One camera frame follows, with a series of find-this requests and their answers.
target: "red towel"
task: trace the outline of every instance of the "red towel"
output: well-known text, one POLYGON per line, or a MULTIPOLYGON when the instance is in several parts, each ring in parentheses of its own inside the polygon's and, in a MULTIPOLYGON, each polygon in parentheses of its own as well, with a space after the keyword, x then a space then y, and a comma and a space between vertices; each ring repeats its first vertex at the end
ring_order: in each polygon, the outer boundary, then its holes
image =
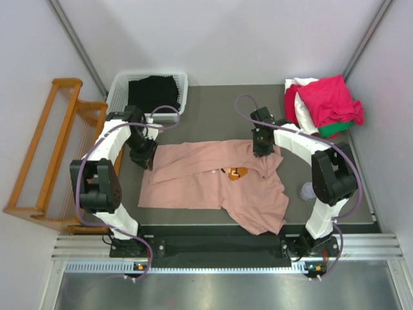
POLYGON ((342 76, 324 77, 298 89, 316 127, 353 121, 364 124, 363 106, 352 99, 342 76))
POLYGON ((292 123, 298 125, 298 120, 296 116, 296 108, 294 106, 294 101, 296 100, 297 90, 301 86, 292 84, 290 88, 285 91, 284 95, 284 109, 285 118, 287 118, 292 123))

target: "dark gray tabletop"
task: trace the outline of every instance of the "dark gray tabletop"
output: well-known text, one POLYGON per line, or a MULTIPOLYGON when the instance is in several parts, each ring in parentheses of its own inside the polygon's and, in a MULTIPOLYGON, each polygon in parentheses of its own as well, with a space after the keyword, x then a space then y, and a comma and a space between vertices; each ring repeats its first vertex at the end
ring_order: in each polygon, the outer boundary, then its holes
MULTIPOLYGON (((276 119, 283 117, 284 85, 242 85, 190 87, 185 112, 181 123, 175 129, 159 135, 159 144, 183 142, 221 141, 251 139, 253 124, 236 114, 234 101, 240 94, 249 93, 260 107, 267 106, 276 119)), ((250 114, 254 106, 248 99, 242 99, 241 110, 250 114)), ((335 142, 348 141, 347 133, 341 133, 335 142)), ((129 149, 123 153, 119 180, 123 190, 123 204, 140 224, 150 225, 193 225, 193 224, 235 224, 225 210, 150 209, 138 208, 143 170, 130 161, 129 149)), ((284 160, 277 172, 290 198, 285 220, 287 223, 305 223, 312 212, 314 202, 305 202, 299 197, 301 186, 311 180, 310 166, 287 150, 282 150, 284 160)), ((352 208, 357 193, 341 211, 352 208)), ((341 223, 372 223, 366 199, 359 210, 341 223)))

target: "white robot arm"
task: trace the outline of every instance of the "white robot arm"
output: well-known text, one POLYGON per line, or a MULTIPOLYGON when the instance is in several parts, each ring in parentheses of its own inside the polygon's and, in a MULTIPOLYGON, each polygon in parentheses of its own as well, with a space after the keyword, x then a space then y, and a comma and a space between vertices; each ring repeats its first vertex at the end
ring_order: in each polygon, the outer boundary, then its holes
MULTIPOLYGON (((300 130, 294 124, 286 124, 283 127, 300 130)), ((324 143, 310 140, 306 137, 287 132, 284 130, 274 130, 274 142, 279 147, 289 150, 295 155, 305 160, 310 166, 312 165, 312 156, 317 151, 326 151, 330 147, 324 143)), ((348 202, 348 198, 339 200, 335 205, 331 206, 322 202, 316 197, 316 203, 310 219, 305 224, 305 228, 314 239, 320 239, 328 236, 333 231, 332 219, 340 213, 340 210, 348 202)))
MULTIPOLYGON (((131 239, 118 230, 138 236, 139 224, 128 214, 121 202, 122 190, 114 170, 115 160, 122 146, 127 143, 131 148, 132 161, 144 169, 152 170, 156 138, 161 129, 161 125, 153 124, 153 119, 145 118, 137 108, 127 107, 124 112, 111 112, 106 117, 102 133, 97 139, 104 140, 86 161, 81 183, 81 207, 110 227, 115 227, 112 232, 116 240, 131 239), (159 129, 122 126, 108 134, 114 127, 130 122, 145 122, 159 129)), ((70 164, 73 189, 76 188, 81 161, 74 160, 70 164)))
MULTIPOLYGON (((316 203, 299 240, 288 245, 287 249, 290 254, 299 258, 320 252, 331 239, 334 219, 358 187, 354 172, 337 150, 300 135, 300 130, 284 119, 276 121, 266 107, 255 110, 250 117, 254 121, 281 128, 274 130, 255 123, 256 128, 252 132, 253 151, 256 156, 269 155, 274 151, 273 144, 276 144, 299 156, 311 166, 316 203)), ((354 162, 349 145, 338 143, 336 147, 348 160, 354 162)))

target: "pile of clothes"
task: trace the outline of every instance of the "pile of clothes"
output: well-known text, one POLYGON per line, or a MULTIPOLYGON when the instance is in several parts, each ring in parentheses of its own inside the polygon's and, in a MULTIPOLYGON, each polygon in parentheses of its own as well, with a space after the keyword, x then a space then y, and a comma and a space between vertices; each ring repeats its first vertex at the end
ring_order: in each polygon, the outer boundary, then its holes
POLYGON ((343 76, 287 79, 285 116, 307 134, 334 138, 350 126, 364 124, 363 106, 353 100, 343 76))
MULTIPOLYGON (((161 105, 170 105, 179 110, 179 90, 173 76, 150 76, 129 82, 128 105, 135 105, 144 113, 151 113, 161 105)), ((157 113, 171 113, 161 108, 157 113)))

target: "white plastic basket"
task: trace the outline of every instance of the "white plastic basket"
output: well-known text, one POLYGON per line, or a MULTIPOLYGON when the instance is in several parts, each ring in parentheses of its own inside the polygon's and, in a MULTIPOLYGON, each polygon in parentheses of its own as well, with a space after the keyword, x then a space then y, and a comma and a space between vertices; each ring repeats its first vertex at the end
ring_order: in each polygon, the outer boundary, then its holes
MULTIPOLYGON (((149 73, 142 71, 124 71, 116 75, 110 86, 108 99, 108 112, 123 111, 128 105, 129 81, 139 81, 149 76, 172 76, 179 90, 178 103, 181 105, 179 115, 185 111, 186 97, 188 95, 188 74, 180 73, 149 73)), ((176 123, 178 117, 176 113, 156 113, 155 123, 176 123)))

